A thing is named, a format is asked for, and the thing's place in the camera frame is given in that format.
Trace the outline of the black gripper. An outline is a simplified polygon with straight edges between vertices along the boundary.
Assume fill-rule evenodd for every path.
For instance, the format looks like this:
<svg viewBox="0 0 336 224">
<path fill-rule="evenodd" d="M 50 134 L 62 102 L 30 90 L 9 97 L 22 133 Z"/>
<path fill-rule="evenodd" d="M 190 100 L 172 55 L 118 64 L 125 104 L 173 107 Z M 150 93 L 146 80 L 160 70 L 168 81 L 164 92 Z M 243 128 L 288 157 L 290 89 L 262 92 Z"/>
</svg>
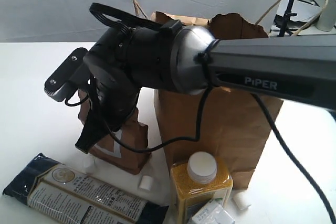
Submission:
<svg viewBox="0 0 336 224">
<path fill-rule="evenodd" d="M 109 28 L 83 58 L 90 71 L 89 101 L 80 109 L 83 129 L 75 147 L 88 154 L 99 141 L 114 141 L 111 131 L 133 120 L 137 114 L 140 88 L 133 83 L 125 50 L 136 29 L 127 35 Z"/>
</svg>

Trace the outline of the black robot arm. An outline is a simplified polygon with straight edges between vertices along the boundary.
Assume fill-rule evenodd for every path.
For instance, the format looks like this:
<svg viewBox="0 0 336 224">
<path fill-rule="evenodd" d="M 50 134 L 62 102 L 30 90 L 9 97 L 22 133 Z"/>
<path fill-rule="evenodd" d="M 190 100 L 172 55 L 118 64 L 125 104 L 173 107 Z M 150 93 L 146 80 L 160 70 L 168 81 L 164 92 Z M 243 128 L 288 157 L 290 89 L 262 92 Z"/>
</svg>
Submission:
<svg viewBox="0 0 336 224">
<path fill-rule="evenodd" d="M 335 39 L 218 40 L 204 27 L 109 28 L 83 58 L 91 109 L 76 148 L 118 130 L 141 88 L 182 94 L 228 87 L 335 110 Z"/>
</svg>

